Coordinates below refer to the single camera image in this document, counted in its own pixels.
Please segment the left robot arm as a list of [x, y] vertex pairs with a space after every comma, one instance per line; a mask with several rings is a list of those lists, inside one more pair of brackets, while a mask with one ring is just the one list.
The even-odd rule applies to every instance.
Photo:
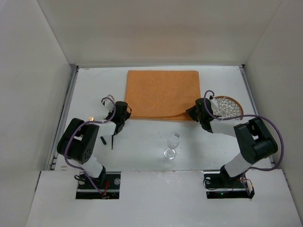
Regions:
[[78, 177], [95, 188], [106, 184], [106, 168], [93, 156], [97, 137], [110, 136], [111, 139], [120, 133], [132, 109], [124, 101], [114, 101], [110, 97], [103, 98], [102, 105], [107, 116], [102, 121], [84, 121], [73, 118], [57, 145], [57, 152], [66, 163], [83, 172]]

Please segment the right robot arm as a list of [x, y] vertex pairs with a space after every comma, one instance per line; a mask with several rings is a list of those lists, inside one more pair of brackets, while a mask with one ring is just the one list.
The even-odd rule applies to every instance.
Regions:
[[232, 136], [237, 140], [240, 152], [230, 162], [220, 168], [219, 182], [229, 185], [240, 179], [258, 161], [275, 154], [278, 145], [264, 121], [273, 124], [269, 119], [248, 114], [248, 121], [240, 121], [238, 117], [223, 118], [214, 115], [212, 101], [199, 98], [195, 105], [186, 110], [187, 115], [201, 127], [213, 134]]

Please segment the floral patterned plate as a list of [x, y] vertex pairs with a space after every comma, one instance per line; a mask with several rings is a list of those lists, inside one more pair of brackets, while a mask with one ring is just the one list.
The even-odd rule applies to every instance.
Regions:
[[213, 110], [214, 115], [231, 118], [237, 117], [237, 120], [242, 120], [244, 111], [239, 102], [228, 96], [216, 96], [217, 107]]

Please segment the gold fork dark handle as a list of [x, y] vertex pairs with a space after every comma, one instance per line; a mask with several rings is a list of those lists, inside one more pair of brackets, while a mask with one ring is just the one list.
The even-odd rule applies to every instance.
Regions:
[[[89, 117], [89, 121], [94, 121], [94, 118], [93, 117]], [[106, 142], [106, 140], [104, 139], [104, 137], [100, 137], [100, 139], [101, 139], [101, 141], [102, 141], [102, 143], [104, 144], [104, 145], [107, 145], [107, 142]]]

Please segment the clear wine glass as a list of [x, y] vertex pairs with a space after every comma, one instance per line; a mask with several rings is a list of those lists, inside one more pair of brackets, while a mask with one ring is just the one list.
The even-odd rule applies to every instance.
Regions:
[[163, 155], [168, 160], [173, 160], [177, 156], [176, 148], [179, 146], [181, 137], [177, 132], [172, 132], [167, 139], [167, 148]]

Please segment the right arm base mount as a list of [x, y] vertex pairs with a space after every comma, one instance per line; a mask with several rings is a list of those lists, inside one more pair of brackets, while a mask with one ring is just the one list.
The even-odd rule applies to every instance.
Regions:
[[252, 199], [255, 195], [253, 183], [246, 176], [224, 181], [220, 171], [205, 171], [203, 174], [207, 199]]

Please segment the orange cloth placemat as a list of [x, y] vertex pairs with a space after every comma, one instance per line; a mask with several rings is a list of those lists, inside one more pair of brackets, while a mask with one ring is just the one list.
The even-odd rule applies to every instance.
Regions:
[[125, 101], [133, 119], [190, 121], [186, 110], [201, 97], [194, 70], [130, 70]]

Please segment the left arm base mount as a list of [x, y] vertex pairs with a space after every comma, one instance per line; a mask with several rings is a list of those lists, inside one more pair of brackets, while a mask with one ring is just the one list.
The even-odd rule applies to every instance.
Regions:
[[76, 199], [78, 200], [117, 200], [120, 196], [120, 172], [106, 172], [104, 180], [92, 178], [95, 186], [91, 184], [87, 176], [80, 172], [74, 179], [78, 181]]

